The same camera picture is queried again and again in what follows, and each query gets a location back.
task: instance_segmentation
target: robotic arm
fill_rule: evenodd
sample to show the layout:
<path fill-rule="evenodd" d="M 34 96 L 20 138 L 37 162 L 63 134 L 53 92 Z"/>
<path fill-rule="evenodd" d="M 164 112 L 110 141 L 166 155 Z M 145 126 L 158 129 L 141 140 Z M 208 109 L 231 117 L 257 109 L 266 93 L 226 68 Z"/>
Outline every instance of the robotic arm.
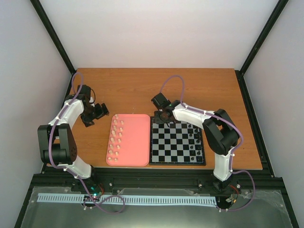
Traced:
<path fill-rule="evenodd" d="M 78 118 L 86 127 L 94 125 L 94 119 L 100 119 L 104 115 L 109 115 L 105 104 L 94 104 L 91 98 L 91 88 L 83 85 L 78 96 L 72 101 L 75 95 L 68 95 L 65 98 L 65 106 L 59 114 L 48 125 L 41 125 L 38 128 L 38 141 L 40 147 L 40 157 L 43 163 L 50 163 L 48 146 L 51 137 L 51 128 L 58 120 L 54 134 L 52 135 L 52 158 L 56 166 L 64 167 L 64 171 L 69 171 L 75 178 L 94 178 L 93 167 L 85 163 L 77 155 L 77 146 L 72 135 L 72 127 Z"/>
<path fill-rule="evenodd" d="M 204 130 L 208 145 L 215 153 L 213 174 L 220 181 L 226 181 L 232 173 L 231 156 L 234 155 L 232 151 L 238 143 L 239 135 L 230 125 L 212 117 L 218 116 L 233 124 L 226 111 L 223 109 L 216 112 L 200 110 L 185 103 L 181 104 L 178 100 L 171 103 L 162 93 L 157 94 L 151 101 L 158 109 L 154 112 L 157 124 L 178 120 L 188 122 Z"/>

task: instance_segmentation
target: gray wall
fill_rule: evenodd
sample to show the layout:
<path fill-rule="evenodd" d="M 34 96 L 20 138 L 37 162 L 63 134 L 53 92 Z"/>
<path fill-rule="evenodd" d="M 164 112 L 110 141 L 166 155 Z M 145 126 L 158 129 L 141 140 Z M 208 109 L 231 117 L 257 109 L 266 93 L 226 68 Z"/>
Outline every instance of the gray wall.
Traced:
<path fill-rule="evenodd" d="M 291 0 L 245 74 L 276 176 L 304 227 L 304 1 Z"/>
<path fill-rule="evenodd" d="M 277 0 L 41 3 L 75 67 L 239 69 Z"/>
<path fill-rule="evenodd" d="M 0 7 L 0 218 L 14 227 L 33 173 L 37 128 L 59 111 L 69 73 L 29 0 Z"/>

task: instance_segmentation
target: checkered board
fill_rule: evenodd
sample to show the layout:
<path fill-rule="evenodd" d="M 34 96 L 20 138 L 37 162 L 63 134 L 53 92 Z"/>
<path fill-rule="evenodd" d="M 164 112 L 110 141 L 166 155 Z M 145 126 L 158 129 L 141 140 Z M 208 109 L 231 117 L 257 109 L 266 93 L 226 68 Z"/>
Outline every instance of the checkered board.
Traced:
<path fill-rule="evenodd" d="M 206 165 L 201 129 L 183 121 L 168 125 L 151 117 L 150 164 Z"/>

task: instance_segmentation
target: pink tray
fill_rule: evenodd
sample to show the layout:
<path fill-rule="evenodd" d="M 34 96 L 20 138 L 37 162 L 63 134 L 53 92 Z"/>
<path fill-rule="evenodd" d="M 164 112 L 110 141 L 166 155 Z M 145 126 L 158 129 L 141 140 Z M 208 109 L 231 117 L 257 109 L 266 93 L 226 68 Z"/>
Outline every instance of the pink tray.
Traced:
<path fill-rule="evenodd" d="M 106 162 L 112 166 L 145 166 L 149 163 L 149 154 L 150 117 L 145 114 L 114 115 Z"/>

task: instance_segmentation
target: wooden tabletop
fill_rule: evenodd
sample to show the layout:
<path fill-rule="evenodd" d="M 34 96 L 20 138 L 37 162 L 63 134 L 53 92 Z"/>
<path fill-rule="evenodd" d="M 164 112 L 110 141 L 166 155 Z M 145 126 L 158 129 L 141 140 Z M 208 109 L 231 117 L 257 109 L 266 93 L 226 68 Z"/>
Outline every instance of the wooden tabletop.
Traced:
<path fill-rule="evenodd" d="M 171 75 L 183 76 L 186 84 L 183 101 L 205 110 L 224 109 L 242 132 L 245 141 L 236 151 L 234 169 L 262 169 L 255 140 L 243 103 L 234 69 L 206 68 L 80 68 L 84 83 L 94 89 L 96 103 L 105 103 L 110 116 L 95 120 L 95 125 L 86 128 L 80 117 L 73 126 L 73 135 L 78 155 L 95 167 L 110 167 L 106 163 L 111 119 L 114 114 L 148 114 L 153 116 L 155 106 L 151 99 L 159 93 L 163 82 Z M 80 83 L 76 77 L 74 85 Z M 163 90 L 170 99 L 179 100 L 181 81 L 170 80 Z M 206 166 L 147 165 L 144 168 L 213 169 L 214 152 L 209 148 L 206 137 L 204 149 Z"/>

